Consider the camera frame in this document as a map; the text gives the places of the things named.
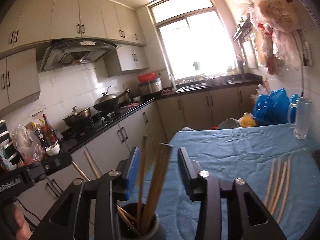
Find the left hand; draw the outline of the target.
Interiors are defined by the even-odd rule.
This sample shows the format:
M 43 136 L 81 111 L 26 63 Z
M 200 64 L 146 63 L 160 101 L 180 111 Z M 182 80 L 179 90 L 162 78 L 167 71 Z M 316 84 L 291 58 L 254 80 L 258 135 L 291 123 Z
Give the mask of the left hand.
M 28 240 L 32 236 L 32 232 L 29 228 L 29 224 L 25 220 L 23 212 L 14 204 L 14 217 L 18 230 L 16 231 L 16 240 Z

